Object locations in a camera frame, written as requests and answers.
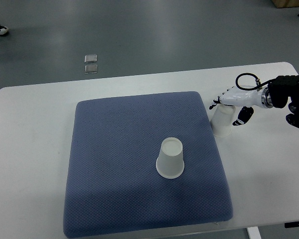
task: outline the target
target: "robotic arm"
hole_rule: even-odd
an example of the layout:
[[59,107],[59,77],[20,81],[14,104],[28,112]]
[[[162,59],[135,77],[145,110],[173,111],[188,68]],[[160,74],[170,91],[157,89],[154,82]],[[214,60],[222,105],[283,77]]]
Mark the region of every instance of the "robotic arm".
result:
[[[238,79],[245,75],[255,78],[256,87],[240,86],[238,84]],[[261,84],[254,74],[240,74],[236,78],[236,86],[218,96],[209,109],[211,110],[217,104],[243,107],[239,112],[238,119],[233,122],[233,125],[242,125],[251,118],[254,112],[252,106],[265,109],[272,107],[284,108],[288,97],[292,101],[289,104],[289,110],[292,114],[287,115],[286,120],[289,124],[299,128],[299,76],[278,76]]]

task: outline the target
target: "white paper cup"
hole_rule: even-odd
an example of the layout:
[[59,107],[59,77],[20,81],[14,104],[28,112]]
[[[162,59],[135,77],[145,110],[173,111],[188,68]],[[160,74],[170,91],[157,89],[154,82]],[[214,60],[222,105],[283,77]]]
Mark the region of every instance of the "white paper cup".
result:
[[236,108],[219,104],[210,121],[213,133],[217,137],[226,137],[230,134]]
[[183,144],[179,139],[164,139],[156,160],[156,169],[162,177],[168,179],[177,178],[183,173]]

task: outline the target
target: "upside-down cup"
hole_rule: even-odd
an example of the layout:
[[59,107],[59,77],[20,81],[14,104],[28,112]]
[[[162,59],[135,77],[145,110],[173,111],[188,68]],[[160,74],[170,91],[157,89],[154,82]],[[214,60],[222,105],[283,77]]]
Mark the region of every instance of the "upside-down cup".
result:
[[158,173],[168,179],[179,177],[184,171],[183,144],[174,137],[164,139],[156,160]]

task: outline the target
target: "table leg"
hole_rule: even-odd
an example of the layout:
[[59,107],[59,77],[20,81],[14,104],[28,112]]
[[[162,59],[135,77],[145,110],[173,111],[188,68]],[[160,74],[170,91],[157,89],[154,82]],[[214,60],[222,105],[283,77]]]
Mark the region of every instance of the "table leg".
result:
[[247,228],[249,239],[261,239],[258,227]]

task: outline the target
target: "blue cushion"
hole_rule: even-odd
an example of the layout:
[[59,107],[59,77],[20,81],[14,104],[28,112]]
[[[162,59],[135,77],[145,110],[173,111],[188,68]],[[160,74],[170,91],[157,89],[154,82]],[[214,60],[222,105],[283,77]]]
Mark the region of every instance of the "blue cushion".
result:
[[[161,142],[183,144],[176,179],[155,167]],[[223,165],[200,95],[163,93],[79,102],[66,185],[68,238],[232,218]]]

